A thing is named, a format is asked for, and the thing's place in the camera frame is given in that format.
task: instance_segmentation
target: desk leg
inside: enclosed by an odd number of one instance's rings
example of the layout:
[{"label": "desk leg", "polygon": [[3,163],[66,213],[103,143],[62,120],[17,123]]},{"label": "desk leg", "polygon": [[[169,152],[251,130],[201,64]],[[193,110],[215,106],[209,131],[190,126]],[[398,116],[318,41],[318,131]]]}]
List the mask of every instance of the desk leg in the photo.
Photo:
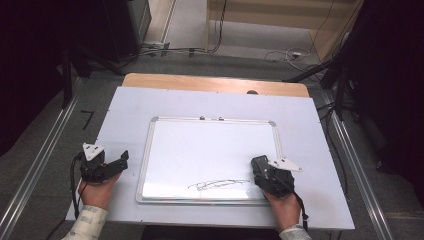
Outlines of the desk leg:
[{"label": "desk leg", "polygon": [[206,2],[206,25],[205,25],[205,52],[208,52],[209,48],[209,20],[210,20],[210,0]]}]

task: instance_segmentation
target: whiteboard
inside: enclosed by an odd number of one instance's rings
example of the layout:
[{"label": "whiteboard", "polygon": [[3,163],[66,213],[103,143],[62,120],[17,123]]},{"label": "whiteboard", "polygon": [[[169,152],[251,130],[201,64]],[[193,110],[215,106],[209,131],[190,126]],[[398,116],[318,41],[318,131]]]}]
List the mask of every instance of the whiteboard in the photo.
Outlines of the whiteboard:
[{"label": "whiteboard", "polygon": [[250,161],[282,157],[272,121],[155,117],[139,178],[140,203],[265,204]]}]

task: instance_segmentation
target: sleeve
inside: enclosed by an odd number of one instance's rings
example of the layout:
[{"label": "sleeve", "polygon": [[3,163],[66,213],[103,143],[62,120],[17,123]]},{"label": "sleeve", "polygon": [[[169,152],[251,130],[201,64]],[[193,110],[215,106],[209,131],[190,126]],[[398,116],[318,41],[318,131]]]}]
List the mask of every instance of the sleeve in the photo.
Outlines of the sleeve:
[{"label": "sleeve", "polygon": [[107,215],[106,210],[84,205],[71,231],[62,240],[98,239]]},{"label": "sleeve", "polygon": [[309,234],[303,229],[302,226],[296,224],[280,233],[282,240],[312,240]]}]

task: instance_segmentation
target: whiteboard frame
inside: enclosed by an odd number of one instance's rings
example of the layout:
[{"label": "whiteboard frame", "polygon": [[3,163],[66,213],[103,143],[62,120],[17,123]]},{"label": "whiteboard frame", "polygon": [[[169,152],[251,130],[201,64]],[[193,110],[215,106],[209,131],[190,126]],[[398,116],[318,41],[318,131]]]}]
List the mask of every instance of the whiteboard frame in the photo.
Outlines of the whiteboard frame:
[{"label": "whiteboard frame", "polygon": [[[277,158],[282,158],[281,143],[279,139],[279,133],[277,126],[273,121],[264,121],[264,120],[241,120],[241,119],[223,119],[223,118],[178,118],[178,117],[153,117],[149,124],[148,138],[146,141],[143,162],[140,171],[139,183],[137,186],[136,200],[139,204],[191,204],[191,205],[267,205],[268,201],[263,197],[261,190],[256,185],[255,190],[260,193],[260,196],[255,198],[202,198],[202,197],[146,197],[143,195],[144,184],[146,181],[147,171],[149,162],[151,161],[150,154],[152,150],[153,139],[155,136],[155,128],[159,121],[168,121],[168,122],[184,122],[184,123],[225,123],[225,124],[248,124],[248,125],[265,125],[270,126],[273,135],[274,141],[274,151]],[[247,184],[254,185],[254,181],[251,181]]]}]

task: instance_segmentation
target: person's right hand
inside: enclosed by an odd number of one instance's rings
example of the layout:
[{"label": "person's right hand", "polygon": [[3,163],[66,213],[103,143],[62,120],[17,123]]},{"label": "person's right hand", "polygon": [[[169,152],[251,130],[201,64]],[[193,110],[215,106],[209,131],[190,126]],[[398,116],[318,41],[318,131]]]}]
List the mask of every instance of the person's right hand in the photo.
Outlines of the person's right hand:
[{"label": "person's right hand", "polygon": [[282,198],[277,198],[266,191],[263,191],[263,193],[271,204],[272,211],[281,231],[299,223],[301,208],[293,193]]},{"label": "person's right hand", "polygon": [[117,174],[101,184],[90,184],[81,181],[78,193],[81,194],[81,199],[84,205],[91,205],[107,210],[110,199],[112,197],[112,188],[121,174]]}]

